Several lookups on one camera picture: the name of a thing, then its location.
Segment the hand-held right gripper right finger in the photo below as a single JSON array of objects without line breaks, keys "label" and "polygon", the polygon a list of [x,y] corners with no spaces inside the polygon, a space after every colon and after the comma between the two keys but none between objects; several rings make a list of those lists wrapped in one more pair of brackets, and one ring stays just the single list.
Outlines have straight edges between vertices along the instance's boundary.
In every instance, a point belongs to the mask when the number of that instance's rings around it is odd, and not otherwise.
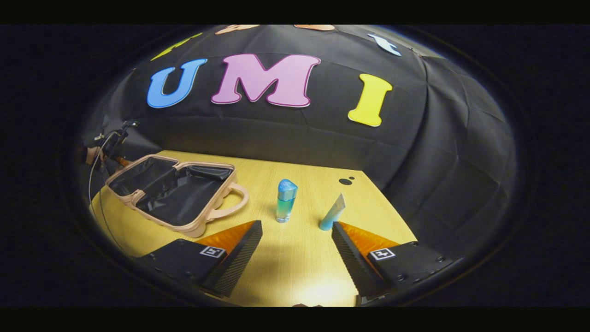
[{"label": "hand-held right gripper right finger", "polygon": [[434,250],[424,242],[398,243],[337,221],[331,238],[358,292],[358,305],[403,305],[427,292],[432,278],[461,257]]}]

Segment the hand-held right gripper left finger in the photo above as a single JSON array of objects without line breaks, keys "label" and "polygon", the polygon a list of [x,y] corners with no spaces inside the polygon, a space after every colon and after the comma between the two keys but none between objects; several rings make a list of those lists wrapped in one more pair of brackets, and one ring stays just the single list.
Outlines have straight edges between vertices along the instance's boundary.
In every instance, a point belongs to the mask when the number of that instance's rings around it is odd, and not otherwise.
[{"label": "hand-held right gripper left finger", "polygon": [[200,240],[174,240],[138,260],[175,282],[230,297],[262,236],[261,221],[253,220]]}]

